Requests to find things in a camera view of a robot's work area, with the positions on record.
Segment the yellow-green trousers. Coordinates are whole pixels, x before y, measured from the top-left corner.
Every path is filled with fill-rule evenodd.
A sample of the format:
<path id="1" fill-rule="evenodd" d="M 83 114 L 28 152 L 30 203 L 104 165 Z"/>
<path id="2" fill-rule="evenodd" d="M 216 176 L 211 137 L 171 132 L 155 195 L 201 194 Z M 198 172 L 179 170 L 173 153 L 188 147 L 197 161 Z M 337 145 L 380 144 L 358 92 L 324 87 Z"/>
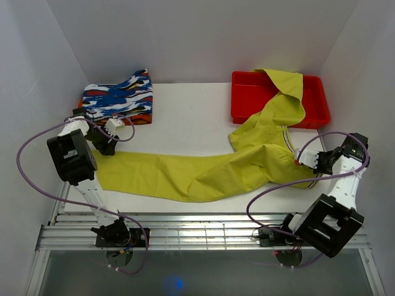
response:
<path id="1" fill-rule="evenodd" d="M 96 176 L 105 191 L 179 202 L 213 202 L 267 183 L 315 186 L 318 174 L 294 161 L 288 128 L 305 118 L 303 76 L 268 70 L 277 93 L 229 135 L 233 152 L 209 157 L 116 152 L 94 153 Z"/>

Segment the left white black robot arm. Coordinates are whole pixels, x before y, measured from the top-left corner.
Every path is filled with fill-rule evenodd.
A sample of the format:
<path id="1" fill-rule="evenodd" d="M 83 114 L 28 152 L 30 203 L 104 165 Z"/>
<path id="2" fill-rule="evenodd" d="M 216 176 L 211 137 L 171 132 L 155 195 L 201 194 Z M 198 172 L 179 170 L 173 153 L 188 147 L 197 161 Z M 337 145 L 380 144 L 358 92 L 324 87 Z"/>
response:
<path id="1" fill-rule="evenodd" d="M 117 128 L 123 128 L 123 121 L 118 118 L 109 119 L 104 126 L 91 126 L 88 113 L 80 107 L 73 110 L 73 115 L 65 120 L 62 131 L 47 140 L 52 161 L 61 180 L 68 182 L 85 198 L 88 204 L 97 206 L 93 212 L 98 227 L 92 228 L 104 242 L 111 246 L 123 247 L 131 240 L 131 232 L 124 219 L 103 212 L 107 208 L 107 197 L 99 185 L 96 172 L 98 164 L 90 144 L 103 156 L 115 155 L 115 146 L 119 137 Z"/>

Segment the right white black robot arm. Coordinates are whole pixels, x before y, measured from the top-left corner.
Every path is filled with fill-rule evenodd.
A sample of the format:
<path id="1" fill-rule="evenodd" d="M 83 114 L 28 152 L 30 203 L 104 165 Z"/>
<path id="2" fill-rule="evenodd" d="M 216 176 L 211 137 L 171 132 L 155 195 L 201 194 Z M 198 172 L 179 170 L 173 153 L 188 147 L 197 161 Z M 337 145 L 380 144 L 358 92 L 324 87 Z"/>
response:
<path id="1" fill-rule="evenodd" d="M 301 239 L 329 258 L 335 257 L 362 227 L 364 217 L 356 211 L 357 188 L 369 162 L 365 156 L 368 138 L 351 133 L 343 143 L 328 152 L 296 149 L 297 163 L 313 169 L 315 174 L 349 176 L 332 179 L 329 191 L 323 193 L 303 214 L 288 214 L 278 230 L 286 245 Z"/>

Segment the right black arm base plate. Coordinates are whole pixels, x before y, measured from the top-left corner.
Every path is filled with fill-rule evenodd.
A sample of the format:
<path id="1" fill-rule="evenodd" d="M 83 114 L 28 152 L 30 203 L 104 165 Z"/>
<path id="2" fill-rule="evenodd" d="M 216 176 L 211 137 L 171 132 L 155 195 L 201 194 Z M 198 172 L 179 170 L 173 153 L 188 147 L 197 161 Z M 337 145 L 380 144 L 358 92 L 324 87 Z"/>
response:
<path id="1" fill-rule="evenodd" d="M 275 226 L 272 229 L 259 228 L 257 238 L 260 247 L 307 247 L 310 246 L 307 242 L 296 239 L 284 234 L 280 234 L 274 229 L 281 229 Z"/>

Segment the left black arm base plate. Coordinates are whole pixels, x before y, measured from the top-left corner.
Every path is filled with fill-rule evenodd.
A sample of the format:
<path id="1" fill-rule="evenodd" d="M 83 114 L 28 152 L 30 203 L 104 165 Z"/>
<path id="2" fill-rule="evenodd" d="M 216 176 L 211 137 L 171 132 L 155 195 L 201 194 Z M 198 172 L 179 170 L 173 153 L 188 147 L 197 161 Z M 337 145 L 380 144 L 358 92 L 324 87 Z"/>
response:
<path id="1" fill-rule="evenodd" d="M 145 248 L 146 241 L 150 240 L 150 228 L 144 228 L 145 234 L 140 228 L 129 228 L 128 234 L 123 231 L 121 234 L 111 235 L 107 240 L 97 235 L 95 246 L 101 248 L 126 248 L 142 247 Z"/>

